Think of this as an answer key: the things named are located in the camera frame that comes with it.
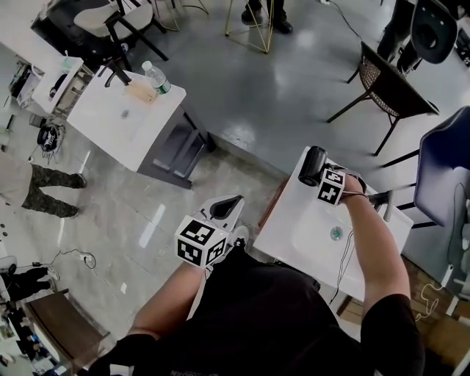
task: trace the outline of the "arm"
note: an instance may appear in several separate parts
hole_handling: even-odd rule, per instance
[[[344,190],[362,192],[356,178],[346,177]],[[387,225],[362,195],[343,199],[352,219],[355,249],[364,274],[366,294],[363,317],[382,298],[392,294],[410,297],[408,274]]]
[[[183,262],[163,287],[137,312],[129,334],[158,339],[186,321],[204,270]]]

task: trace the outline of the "plastic bottle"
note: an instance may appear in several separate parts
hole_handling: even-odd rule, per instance
[[[171,89],[171,83],[167,80],[165,74],[154,67],[151,62],[146,61],[142,64],[145,75],[149,78],[150,84],[158,94],[166,94]]]

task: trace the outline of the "white table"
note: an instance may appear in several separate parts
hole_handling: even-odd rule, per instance
[[[148,84],[140,74],[126,74]],[[125,93],[118,77],[105,87],[111,75],[106,69],[93,77],[70,112],[69,124],[128,169],[189,189],[189,174],[202,152],[214,145],[188,105],[186,91],[173,85],[147,104]]]
[[[350,216],[345,205],[329,206],[317,200],[318,187],[309,187],[298,180],[300,168],[309,148],[305,148],[284,191],[275,204],[254,247],[285,264],[294,267],[320,283],[334,288],[337,285],[341,258],[347,235],[352,230]],[[368,194],[375,193],[368,187]],[[383,216],[386,205],[379,214]],[[393,209],[389,223],[399,252],[403,250],[413,221],[397,208]],[[343,235],[333,240],[330,231],[338,226]],[[364,301],[364,277],[359,267],[354,240],[346,261],[350,258],[339,290]]]

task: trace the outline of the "bottle cap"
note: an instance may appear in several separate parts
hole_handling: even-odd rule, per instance
[[[149,62],[149,61],[143,62],[142,63],[142,69],[144,71],[149,71],[150,69],[152,69],[152,63]]]

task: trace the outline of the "black shirt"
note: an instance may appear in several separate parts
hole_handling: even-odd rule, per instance
[[[122,364],[134,366],[134,376],[422,375],[424,348],[406,296],[376,303],[359,343],[339,327],[313,278],[231,256],[214,268],[193,318],[158,341],[127,336],[90,374]]]

